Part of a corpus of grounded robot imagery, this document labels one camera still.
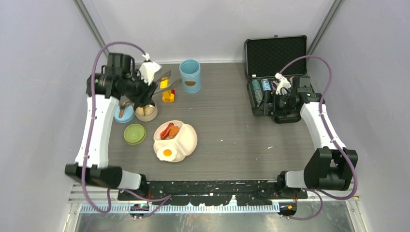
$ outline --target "egg yolk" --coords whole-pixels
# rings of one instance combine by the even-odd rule
[[[171,156],[171,155],[172,155],[172,151],[169,150],[169,149],[167,149],[167,150],[164,151],[164,155],[165,155],[165,156]]]

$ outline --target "red sausage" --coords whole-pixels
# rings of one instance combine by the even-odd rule
[[[164,139],[168,138],[169,132],[171,131],[171,126],[173,126],[173,125],[174,125],[173,123],[168,124],[167,128],[163,132],[161,132],[161,134],[160,134],[161,139],[164,140]]]

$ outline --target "black case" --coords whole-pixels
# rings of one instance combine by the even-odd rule
[[[258,106],[252,80],[273,80],[276,73],[292,60],[307,53],[307,36],[273,37],[265,39],[248,39],[245,41],[245,76],[249,79],[247,90],[253,115],[270,116],[272,105],[271,91],[262,92],[262,102]],[[284,76],[301,76],[307,74],[307,60],[301,59],[283,73]]]

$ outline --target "brown label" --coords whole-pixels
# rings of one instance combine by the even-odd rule
[[[185,84],[188,85],[188,86],[194,86],[194,85],[196,84],[196,82],[194,82],[194,81],[186,81]]]

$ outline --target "wood grain table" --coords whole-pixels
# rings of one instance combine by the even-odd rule
[[[172,70],[171,82],[180,78],[178,65],[163,65],[159,77]],[[269,117],[253,116],[242,63],[201,64],[202,88],[195,94],[175,88],[176,99],[165,103],[154,97],[158,116],[151,122],[136,117],[127,124],[113,121],[109,163],[145,174],[149,180],[259,180],[276,179],[284,170],[302,170],[312,156],[313,142],[304,121],[276,124]],[[153,134],[169,120],[191,124],[198,145],[182,162],[160,161],[153,150]],[[131,123],[147,129],[138,145],[124,141]]]

